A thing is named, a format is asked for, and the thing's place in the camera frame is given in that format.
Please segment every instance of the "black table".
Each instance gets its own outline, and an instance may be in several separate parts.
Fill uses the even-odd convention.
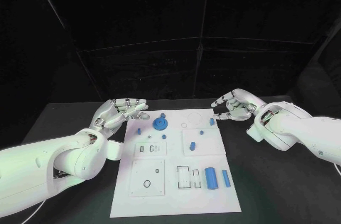
[[[287,96],[265,102],[290,101]],[[213,99],[148,101],[148,110],[209,108]],[[24,143],[75,134],[88,127],[101,103],[51,103],[46,106]],[[27,223],[341,223],[341,176],[332,163],[296,144],[285,152],[245,134],[252,121],[218,121],[241,213],[109,218],[119,161],[106,160],[99,174],[46,200]],[[122,141],[125,123],[111,139]],[[0,219],[21,223],[37,205]]]

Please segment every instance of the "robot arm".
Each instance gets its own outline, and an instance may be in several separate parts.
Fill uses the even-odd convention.
[[[278,150],[285,151],[296,143],[306,146],[320,159],[341,165],[341,143],[338,133],[341,120],[312,117],[309,113],[287,102],[265,104],[259,98],[241,89],[226,93],[210,104],[225,103],[228,113],[215,114],[216,119],[246,120],[254,124],[246,130],[249,137],[262,139]]]
[[[119,160],[122,143],[108,140],[128,119],[148,119],[144,99],[108,100],[89,128],[75,135],[0,151],[0,217],[33,206],[98,174],[105,159]]]

